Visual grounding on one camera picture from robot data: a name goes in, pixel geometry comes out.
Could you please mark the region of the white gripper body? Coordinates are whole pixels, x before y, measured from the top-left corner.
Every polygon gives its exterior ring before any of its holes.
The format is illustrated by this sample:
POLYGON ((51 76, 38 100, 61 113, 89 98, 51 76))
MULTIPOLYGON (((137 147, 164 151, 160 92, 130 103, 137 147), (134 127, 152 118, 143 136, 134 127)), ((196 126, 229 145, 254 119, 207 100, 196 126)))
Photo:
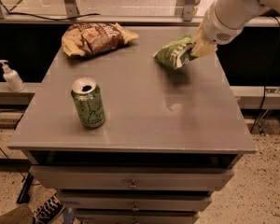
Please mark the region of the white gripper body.
POLYGON ((203 39, 210 44, 226 45, 243 31, 242 24, 232 27, 229 18, 222 21, 217 16, 217 1, 204 14, 202 22, 203 39))

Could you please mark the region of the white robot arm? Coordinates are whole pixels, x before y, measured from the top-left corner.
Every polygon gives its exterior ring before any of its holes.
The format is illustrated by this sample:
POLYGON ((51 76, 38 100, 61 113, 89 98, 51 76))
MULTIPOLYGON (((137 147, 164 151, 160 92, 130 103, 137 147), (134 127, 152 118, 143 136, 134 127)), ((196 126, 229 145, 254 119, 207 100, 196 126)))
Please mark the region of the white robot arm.
POLYGON ((193 37, 191 55, 206 56, 238 36, 252 19, 273 9, 280 14, 280 0, 216 0, 206 10, 193 37))

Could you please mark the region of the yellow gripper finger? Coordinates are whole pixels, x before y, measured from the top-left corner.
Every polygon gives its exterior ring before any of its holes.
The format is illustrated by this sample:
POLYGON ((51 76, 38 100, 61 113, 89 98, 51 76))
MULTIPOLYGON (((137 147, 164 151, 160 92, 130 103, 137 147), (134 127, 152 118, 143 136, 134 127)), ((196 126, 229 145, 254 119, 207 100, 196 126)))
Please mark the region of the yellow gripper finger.
POLYGON ((194 57, 203 57, 217 51, 217 45, 204 38, 194 42, 194 47, 191 50, 191 55, 194 57))
POLYGON ((193 37, 194 43, 200 43, 203 41, 203 25, 200 24, 197 28, 197 31, 193 37))

